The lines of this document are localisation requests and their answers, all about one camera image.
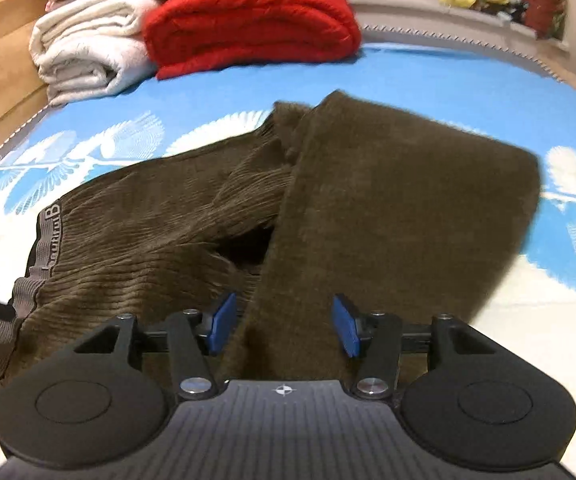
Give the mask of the blue white patterned bedsheet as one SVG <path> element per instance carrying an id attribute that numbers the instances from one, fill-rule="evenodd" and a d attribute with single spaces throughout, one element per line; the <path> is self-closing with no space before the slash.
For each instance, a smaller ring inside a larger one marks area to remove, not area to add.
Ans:
<path id="1" fill-rule="evenodd" d="M 367 44 L 349 63 L 231 67 L 149 79 L 114 98 L 52 110 L 0 150 L 0 301 L 22 275 L 42 207 L 94 177 L 248 132 L 276 101 L 341 90 L 540 158 L 540 210 L 478 330 L 576 399 L 576 90 L 549 76 L 446 49 Z M 576 434 L 564 458 L 576 474 Z"/>

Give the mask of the white folded quilt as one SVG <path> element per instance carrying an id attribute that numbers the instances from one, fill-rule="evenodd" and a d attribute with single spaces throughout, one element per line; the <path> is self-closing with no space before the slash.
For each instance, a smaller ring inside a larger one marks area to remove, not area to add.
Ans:
<path id="1" fill-rule="evenodd" d="M 156 71 L 142 38 L 159 0 L 74 0 L 42 16 L 28 50 L 51 106 L 115 96 Z"/>

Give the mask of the red folded blanket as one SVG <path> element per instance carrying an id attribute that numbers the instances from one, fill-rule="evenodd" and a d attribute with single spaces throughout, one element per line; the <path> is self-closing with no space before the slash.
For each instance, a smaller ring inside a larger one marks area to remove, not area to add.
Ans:
<path id="1" fill-rule="evenodd" d="M 250 63 L 325 63 L 361 47 L 346 0 L 167 0 L 142 38 L 157 77 Z"/>

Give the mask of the brown corduroy pants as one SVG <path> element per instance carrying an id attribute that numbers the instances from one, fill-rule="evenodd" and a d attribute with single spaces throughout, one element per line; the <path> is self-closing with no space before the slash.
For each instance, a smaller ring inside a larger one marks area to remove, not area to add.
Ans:
<path id="1" fill-rule="evenodd" d="M 335 294 L 411 322 L 469 320 L 538 208 L 528 151 L 333 92 L 259 128 L 79 185 L 37 217 L 0 389 L 108 318 L 142 324 L 237 292 L 220 378 L 349 379 Z"/>

